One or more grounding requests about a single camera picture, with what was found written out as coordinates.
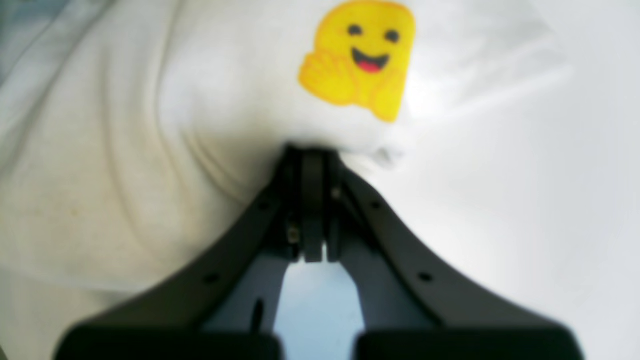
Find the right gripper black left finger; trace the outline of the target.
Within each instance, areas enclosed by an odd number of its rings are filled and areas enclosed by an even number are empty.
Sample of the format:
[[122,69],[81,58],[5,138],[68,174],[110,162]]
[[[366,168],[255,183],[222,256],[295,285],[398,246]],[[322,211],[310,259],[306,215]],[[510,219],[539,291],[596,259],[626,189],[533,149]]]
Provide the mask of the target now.
[[274,324],[290,264],[322,262],[326,150],[288,148],[216,244],[167,280],[80,322],[57,360],[283,360]]

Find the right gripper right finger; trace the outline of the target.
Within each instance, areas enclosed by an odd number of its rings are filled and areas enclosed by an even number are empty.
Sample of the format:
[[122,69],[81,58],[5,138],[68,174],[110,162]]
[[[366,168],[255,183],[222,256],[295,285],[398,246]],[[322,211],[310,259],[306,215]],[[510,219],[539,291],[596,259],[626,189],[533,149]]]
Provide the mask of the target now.
[[327,256],[358,290],[355,360],[582,360],[571,330],[478,285],[431,251],[382,198],[325,156]]

